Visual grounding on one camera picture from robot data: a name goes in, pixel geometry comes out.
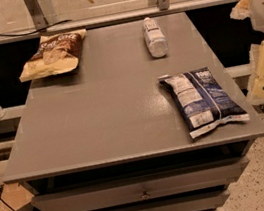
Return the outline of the top grey drawer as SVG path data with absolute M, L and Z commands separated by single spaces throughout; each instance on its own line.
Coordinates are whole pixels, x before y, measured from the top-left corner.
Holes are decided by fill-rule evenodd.
M 81 187 L 36 196 L 32 204 L 41 211 L 89 211 L 158 199 L 236 182 L 248 163 L 248 157 L 241 157 L 223 163 Z

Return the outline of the grey drawer cabinet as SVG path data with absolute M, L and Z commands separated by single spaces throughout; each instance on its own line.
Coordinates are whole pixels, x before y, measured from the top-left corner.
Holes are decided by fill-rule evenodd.
M 246 98 L 185 14 L 164 16 L 159 24 L 167 57 L 151 57 L 139 22 L 96 28 L 86 35 L 76 73 L 32 83 L 7 182 L 20 183 L 34 198 L 247 156 L 264 136 L 256 114 L 190 137 L 159 77 L 207 67 L 237 104 Z M 226 191 L 230 184 L 89 211 Z

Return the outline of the clear plastic water bottle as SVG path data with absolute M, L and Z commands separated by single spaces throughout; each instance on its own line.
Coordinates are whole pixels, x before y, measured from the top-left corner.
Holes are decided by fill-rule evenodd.
M 149 17 L 145 18 L 142 24 L 142 33 L 145 44 L 154 58 L 162 58 L 168 52 L 168 42 L 157 21 Z

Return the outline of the blue chip bag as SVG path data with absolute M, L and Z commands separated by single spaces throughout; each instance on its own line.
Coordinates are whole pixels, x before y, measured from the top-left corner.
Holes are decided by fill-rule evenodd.
M 250 119 L 246 110 L 226 94 L 207 67 L 175 76 L 164 75 L 158 81 L 171 94 L 192 139 L 220 125 Z

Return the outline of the brown and cream chip bag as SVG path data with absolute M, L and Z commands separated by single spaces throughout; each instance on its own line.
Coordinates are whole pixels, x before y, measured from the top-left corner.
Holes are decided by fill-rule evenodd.
M 38 80 L 76 69 L 86 34 L 86 29 L 79 29 L 41 36 L 39 49 L 23 66 L 20 81 Z

